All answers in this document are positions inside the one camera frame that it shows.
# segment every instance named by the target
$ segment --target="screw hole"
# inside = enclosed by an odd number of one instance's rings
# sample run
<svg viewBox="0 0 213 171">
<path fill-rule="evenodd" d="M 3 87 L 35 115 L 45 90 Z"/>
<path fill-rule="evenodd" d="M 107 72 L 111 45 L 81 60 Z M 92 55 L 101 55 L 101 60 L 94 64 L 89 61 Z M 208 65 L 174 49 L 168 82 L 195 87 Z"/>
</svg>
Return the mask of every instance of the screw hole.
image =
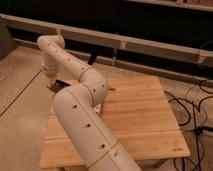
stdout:
<svg viewBox="0 0 213 171">
<path fill-rule="evenodd" d="M 77 105 L 74 105 L 72 108 L 73 108 L 73 109 L 76 109 L 77 107 L 78 107 Z"/>
<path fill-rule="evenodd" d="M 100 149 L 104 149 L 105 148 L 105 144 L 102 144 L 101 146 L 100 146 Z"/>
<path fill-rule="evenodd" d="M 91 124 L 87 124 L 87 125 L 86 125 L 86 128 L 89 128 L 89 127 L 91 127 Z"/>
</svg>

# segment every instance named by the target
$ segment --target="metal bar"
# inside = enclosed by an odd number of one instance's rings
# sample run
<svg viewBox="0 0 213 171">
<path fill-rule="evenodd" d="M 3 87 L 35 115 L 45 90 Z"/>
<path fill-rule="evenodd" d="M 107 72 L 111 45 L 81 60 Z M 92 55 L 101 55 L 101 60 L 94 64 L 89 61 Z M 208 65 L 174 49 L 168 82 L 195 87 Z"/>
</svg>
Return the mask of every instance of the metal bar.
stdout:
<svg viewBox="0 0 213 171">
<path fill-rule="evenodd" d="M 102 45 L 113 49 L 121 49 L 185 62 L 196 61 L 199 56 L 204 56 L 205 58 L 213 57 L 213 51 L 199 50 L 185 46 L 70 27 L 4 14 L 1 14 L 1 16 L 8 23 L 8 26 L 12 28 L 42 34 L 56 34 L 60 31 L 61 35 L 66 39 Z"/>
</svg>

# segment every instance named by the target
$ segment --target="power cord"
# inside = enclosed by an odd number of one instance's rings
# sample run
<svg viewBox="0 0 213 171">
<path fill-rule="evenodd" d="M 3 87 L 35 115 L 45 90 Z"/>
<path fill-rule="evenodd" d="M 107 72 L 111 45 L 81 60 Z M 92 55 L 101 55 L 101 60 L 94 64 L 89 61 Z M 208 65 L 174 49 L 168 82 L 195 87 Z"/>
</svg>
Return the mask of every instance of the power cord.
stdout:
<svg viewBox="0 0 213 171">
<path fill-rule="evenodd" d="M 213 92 L 211 91 L 207 91 L 204 87 L 203 84 L 206 82 L 207 80 L 203 80 L 201 81 L 198 86 L 200 87 L 200 90 L 204 93 L 208 93 L 208 94 L 213 94 Z M 194 103 L 194 101 L 190 101 L 189 99 L 187 99 L 187 95 L 190 93 L 190 91 L 195 88 L 197 85 L 193 85 L 192 87 L 189 88 L 189 90 L 187 90 L 184 98 L 177 98 L 175 97 L 172 93 L 165 91 L 166 94 L 168 94 L 169 96 L 172 97 L 172 99 L 169 100 L 169 102 L 177 102 L 177 104 L 179 104 L 187 113 L 187 121 L 185 121 L 184 123 L 179 124 L 180 126 L 186 126 L 188 125 L 191 120 L 192 120 L 192 115 L 193 115 L 193 121 L 194 121 L 194 128 L 192 130 L 188 130 L 188 131 L 193 131 L 194 135 L 195 135 L 195 142 L 196 142 L 196 151 L 197 151 L 197 164 L 195 164 L 194 161 L 192 161 L 192 159 L 190 158 L 181 158 L 182 161 L 182 171 L 185 171 L 185 161 L 189 161 L 192 165 L 193 165 L 193 169 L 191 171 L 202 171 L 202 167 L 201 167 L 201 162 L 204 159 L 205 156 L 205 146 L 203 144 L 203 142 L 201 141 L 201 139 L 199 138 L 199 136 L 203 133 L 204 130 L 206 131 L 213 131 L 213 128 L 208 127 L 208 126 L 204 126 L 208 120 L 208 114 L 206 112 L 206 110 L 202 107 L 202 104 L 204 101 L 213 98 L 213 96 L 207 96 L 203 99 L 201 99 L 198 104 L 196 105 Z M 192 112 L 186 107 L 186 105 L 184 103 L 187 103 L 189 105 L 191 105 L 192 107 Z M 198 125 L 197 124 L 197 119 L 196 119 L 196 112 L 201 112 L 203 111 L 203 114 L 205 116 L 204 121 Z M 179 171 L 177 164 L 176 164 L 176 158 L 173 161 L 174 167 L 177 171 Z"/>
</svg>

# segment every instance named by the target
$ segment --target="wooden board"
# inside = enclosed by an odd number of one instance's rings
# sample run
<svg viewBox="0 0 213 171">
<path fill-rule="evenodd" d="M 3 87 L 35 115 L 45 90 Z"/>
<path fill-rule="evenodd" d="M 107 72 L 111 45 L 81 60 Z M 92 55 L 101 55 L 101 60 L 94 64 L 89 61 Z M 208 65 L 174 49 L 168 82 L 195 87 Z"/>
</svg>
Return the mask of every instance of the wooden board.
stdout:
<svg viewBox="0 0 213 171">
<path fill-rule="evenodd" d="M 189 156 L 178 123 L 157 77 L 109 80 L 102 119 L 135 160 Z M 51 109 L 40 161 L 42 168 L 80 166 L 83 161 Z"/>
</svg>

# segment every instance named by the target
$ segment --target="black cable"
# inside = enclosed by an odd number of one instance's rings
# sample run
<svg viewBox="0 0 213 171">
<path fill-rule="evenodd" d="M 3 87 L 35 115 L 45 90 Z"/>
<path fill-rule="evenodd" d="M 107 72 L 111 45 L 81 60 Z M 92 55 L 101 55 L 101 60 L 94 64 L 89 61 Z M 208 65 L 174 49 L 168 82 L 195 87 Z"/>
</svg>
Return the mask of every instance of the black cable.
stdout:
<svg viewBox="0 0 213 171">
<path fill-rule="evenodd" d="M 21 90 L 21 92 L 13 99 L 13 101 L 4 109 L 4 111 L 0 114 L 0 118 L 7 112 L 7 110 L 15 103 L 15 101 L 23 94 L 23 92 L 29 87 L 29 85 L 36 79 L 36 77 L 41 73 L 41 70 L 39 70 L 33 78 L 30 80 L 30 82 Z"/>
<path fill-rule="evenodd" d="M 178 169 L 178 167 L 177 167 L 176 161 L 177 161 L 177 158 L 175 158 L 175 159 L 173 160 L 174 168 L 176 169 L 176 171 L 180 171 L 180 170 Z"/>
<path fill-rule="evenodd" d="M 203 98 L 202 100 L 200 100 L 200 102 L 198 103 L 198 110 L 200 111 L 201 105 L 204 101 L 206 101 L 207 99 L 211 99 L 211 98 L 213 98 L 213 96 L 207 96 L 207 97 Z"/>
<path fill-rule="evenodd" d="M 192 110 L 193 110 L 193 118 L 194 118 L 194 127 L 197 128 L 197 120 L 196 120 L 196 115 L 195 115 L 195 108 L 194 106 L 192 106 Z M 200 160 L 200 148 L 199 148 L 199 142 L 198 142 L 198 136 L 195 134 L 195 140 L 196 140 L 196 148 L 197 148 L 197 160 L 198 160 L 198 167 L 199 167 L 199 171 L 202 171 L 201 168 L 201 160 Z"/>
<path fill-rule="evenodd" d="M 186 170 L 186 164 L 185 164 L 184 157 L 181 158 L 181 161 L 182 161 L 182 171 L 185 171 Z"/>
<path fill-rule="evenodd" d="M 208 90 L 206 90 L 205 88 L 203 88 L 203 84 L 206 83 L 207 81 L 210 81 L 210 79 L 200 81 L 200 83 L 199 83 L 199 88 L 200 88 L 201 91 L 203 91 L 203 92 L 205 92 L 205 93 L 213 94 L 212 91 L 208 91 Z"/>
<path fill-rule="evenodd" d="M 195 88 L 197 85 L 195 84 L 195 85 L 193 85 L 192 87 L 190 87 L 188 90 L 187 90 L 187 92 L 186 92 L 186 94 L 184 95 L 184 98 L 185 99 L 187 99 L 187 95 L 190 93 L 190 91 L 193 89 L 193 88 Z"/>
<path fill-rule="evenodd" d="M 201 106 L 200 106 L 200 108 L 198 108 L 198 106 L 196 106 L 192 101 L 190 101 L 190 100 L 188 100 L 188 99 L 185 99 L 185 98 L 176 98 L 176 99 L 178 99 L 178 100 L 180 100 L 180 101 L 185 101 L 186 103 L 189 103 L 189 104 L 193 105 L 193 106 L 195 107 L 195 109 L 196 109 L 198 112 L 201 112 L 201 110 L 203 111 L 204 116 L 205 116 L 205 119 L 204 119 L 204 121 L 199 125 L 199 127 L 203 126 L 203 125 L 207 122 L 207 120 L 208 120 L 208 115 L 207 115 L 207 112 L 206 112 L 206 110 L 205 110 L 204 108 L 202 108 Z"/>
<path fill-rule="evenodd" d="M 164 91 L 165 93 L 169 94 L 173 99 L 169 100 L 169 102 L 175 100 L 180 106 L 183 107 L 183 109 L 186 111 L 187 115 L 188 115 L 188 119 L 187 121 L 185 121 L 184 123 L 179 123 L 179 126 L 186 126 L 188 123 L 190 123 L 191 121 L 191 114 L 190 111 L 187 109 L 187 107 L 182 104 L 172 93 L 168 92 L 168 91 Z"/>
</svg>

